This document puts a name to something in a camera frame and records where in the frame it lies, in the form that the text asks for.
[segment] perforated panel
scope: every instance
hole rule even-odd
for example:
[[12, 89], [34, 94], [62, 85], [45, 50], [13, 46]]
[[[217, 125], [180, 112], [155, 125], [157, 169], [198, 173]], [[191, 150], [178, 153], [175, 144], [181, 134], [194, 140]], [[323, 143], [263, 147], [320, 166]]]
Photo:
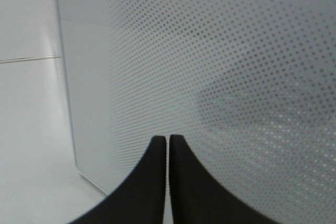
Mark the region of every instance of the perforated panel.
[[334, 17], [282, 0], [110, 0], [110, 162], [180, 133], [281, 223], [336, 220]]

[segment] black curved edge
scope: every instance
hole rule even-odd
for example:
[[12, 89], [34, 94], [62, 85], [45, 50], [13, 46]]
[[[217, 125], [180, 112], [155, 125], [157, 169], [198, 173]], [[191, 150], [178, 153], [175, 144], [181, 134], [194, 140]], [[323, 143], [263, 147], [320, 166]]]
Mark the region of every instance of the black curved edge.
[[124, 182], [100, 204], [71, 224], [162, 224], [166, 148], [165, 137], [154, 136]]
[[170, 137], [169, 183], [174, 224], [276, 224], [220, 185], [182, 135]]

